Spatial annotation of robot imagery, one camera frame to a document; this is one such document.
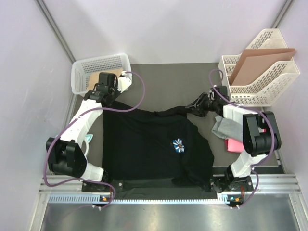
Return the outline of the black t shirt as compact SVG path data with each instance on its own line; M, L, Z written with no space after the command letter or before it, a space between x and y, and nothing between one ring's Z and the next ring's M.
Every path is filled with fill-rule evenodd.
M102 167L114 180L170 178L210 191L214 155L182 106L162 112L114 102L103 112Z

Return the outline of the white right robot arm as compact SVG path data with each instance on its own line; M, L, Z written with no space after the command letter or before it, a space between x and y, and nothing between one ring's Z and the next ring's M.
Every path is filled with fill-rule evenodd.
M255 166L281 147L275 115L247 109L229 101L227 88L215 86L211 93L202 93L185 109L198 117L211 111L217 114L212 132L226 141L235 140L243 146L239 157L224 172L224 179L212 183L213 189L238 191L249 184Z

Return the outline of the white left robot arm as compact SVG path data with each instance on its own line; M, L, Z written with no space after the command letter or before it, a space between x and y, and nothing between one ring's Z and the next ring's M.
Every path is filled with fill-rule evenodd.
M118 76L115 73L99 72L94 86L88 90L80 108L67 128L56 138L46 141L48 161L45 169L57 175L67 175L78 180L91 180L99 191L109 186L109 179L104 176L101 167L94 166L82 151L86 135L95 120L103 113L101 107L109 106L120 95Z

